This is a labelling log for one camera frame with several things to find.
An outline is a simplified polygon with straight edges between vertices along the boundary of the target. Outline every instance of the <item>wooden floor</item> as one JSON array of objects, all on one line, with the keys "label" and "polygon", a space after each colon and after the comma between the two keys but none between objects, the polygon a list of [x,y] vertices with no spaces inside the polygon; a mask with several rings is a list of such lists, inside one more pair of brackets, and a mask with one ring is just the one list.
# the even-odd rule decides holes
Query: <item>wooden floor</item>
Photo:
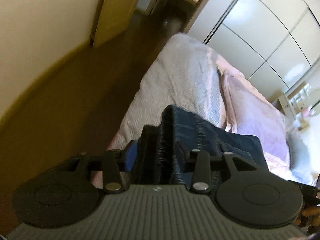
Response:
[{"label": "wooden floor", "polygon": [[78,152],[100,155],[146,73],[185,16],[174,9],[135,13],[128,31],[65,64],[0,133],[0,234],[18,222],[12,192],[22,182]]}]

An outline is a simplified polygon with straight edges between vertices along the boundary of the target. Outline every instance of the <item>gray ribbed panel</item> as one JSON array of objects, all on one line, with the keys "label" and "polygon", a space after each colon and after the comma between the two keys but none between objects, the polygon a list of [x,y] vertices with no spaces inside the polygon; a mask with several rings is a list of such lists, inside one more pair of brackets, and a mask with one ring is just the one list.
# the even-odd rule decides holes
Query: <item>gray ribbed panel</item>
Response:
[{"label": "gray ribbed panel", "polygon": [[293,225],[269,230],[238,225],[221,215],[208,196],[192,194],[183,185],[154,188],[131,185],[127,192],[105,196],[94,213],[76,224],[57,229],[21,224],[7,239],[287,240],[304,235]]}]

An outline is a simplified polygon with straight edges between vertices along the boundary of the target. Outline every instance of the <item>black circular disc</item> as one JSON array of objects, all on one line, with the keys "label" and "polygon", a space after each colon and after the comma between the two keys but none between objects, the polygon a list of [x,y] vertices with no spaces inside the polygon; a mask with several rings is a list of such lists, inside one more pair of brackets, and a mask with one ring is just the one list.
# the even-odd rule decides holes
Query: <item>black circular disc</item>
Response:
[{"label": "black circular disc", "polygon": [[255,228],[293,222],[303,205],[300,190],[265,171],[241,171],[217,190],[216,202],[227,216]]},{"label": "black circular disc", "polygon": [[75,172],[50,171],[23,183],[12,205],[24,223],[41,228],[70,225],[86,217],[99,201],[99,192]]}]

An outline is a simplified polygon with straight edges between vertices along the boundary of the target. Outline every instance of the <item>wooden door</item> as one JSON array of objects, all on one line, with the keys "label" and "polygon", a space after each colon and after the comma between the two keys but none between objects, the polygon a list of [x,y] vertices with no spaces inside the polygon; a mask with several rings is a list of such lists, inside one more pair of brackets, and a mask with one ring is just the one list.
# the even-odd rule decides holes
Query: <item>wooden door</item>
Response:
[{"label": "wooden door", "polygon": [[93,46],[96,48],[128,28],[138,0],[104,0]]}]

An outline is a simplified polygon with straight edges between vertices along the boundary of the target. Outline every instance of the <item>folded dark blue jeans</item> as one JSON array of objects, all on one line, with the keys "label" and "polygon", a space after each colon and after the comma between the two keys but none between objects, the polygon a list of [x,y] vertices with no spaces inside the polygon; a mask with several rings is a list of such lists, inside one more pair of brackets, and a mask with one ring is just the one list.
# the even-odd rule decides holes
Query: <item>folded dark blue jeans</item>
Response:
[{"label": "folded dark blue jeans", "polygon": [[188,150],[205,150],[210,155],[222,156],[233,152],[268,169],[260,140],[252,135],[225,132],[199,115],[169,105],[162,114],[154,158],[154,183],[186,183],[176,159],[174,145],[182,142]]}]

